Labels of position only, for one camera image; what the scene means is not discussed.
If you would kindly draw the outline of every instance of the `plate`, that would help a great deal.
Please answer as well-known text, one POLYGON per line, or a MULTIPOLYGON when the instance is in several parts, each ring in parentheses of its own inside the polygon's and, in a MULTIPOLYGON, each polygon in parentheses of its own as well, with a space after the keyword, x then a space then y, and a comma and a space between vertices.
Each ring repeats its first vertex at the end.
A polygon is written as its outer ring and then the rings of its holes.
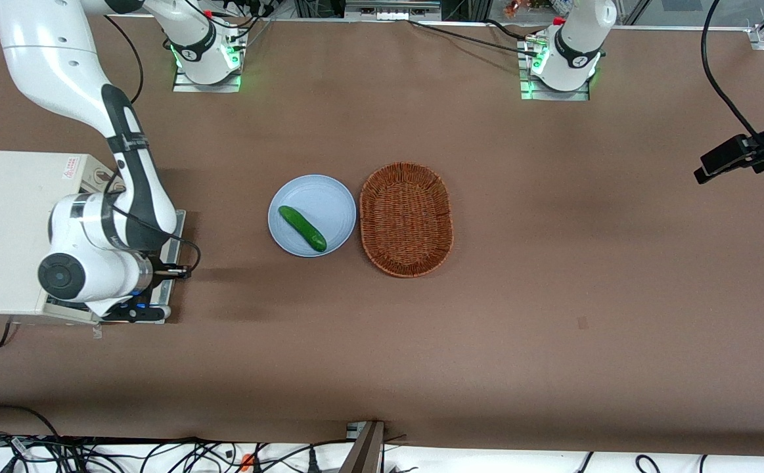
POLYGON ((315 258, 336 251, 355 228, 355 200, 345 185, 321 174, 309 174, 289 181, 277 191, 268 207, 268 229, 283 250, 303 258, 315 258), (326 251, 316 252, 282 215, 280 206, 294 207, 326 239, 326 251))

